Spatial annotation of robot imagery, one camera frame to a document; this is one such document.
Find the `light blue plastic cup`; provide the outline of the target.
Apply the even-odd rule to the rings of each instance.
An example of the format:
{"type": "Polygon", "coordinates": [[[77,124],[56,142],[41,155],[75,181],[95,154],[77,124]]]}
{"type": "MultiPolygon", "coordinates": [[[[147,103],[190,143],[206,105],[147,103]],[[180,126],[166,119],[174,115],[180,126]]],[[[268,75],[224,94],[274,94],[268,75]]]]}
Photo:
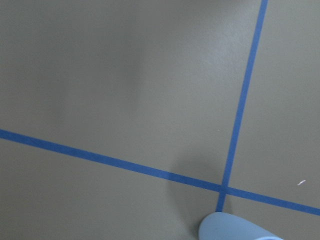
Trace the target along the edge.
{"type": "Polygon", "coordinates": [[[207,215],[198,229],[199,240],[279,240],[266,229],[233,214],[214,212],[207,215]]]}

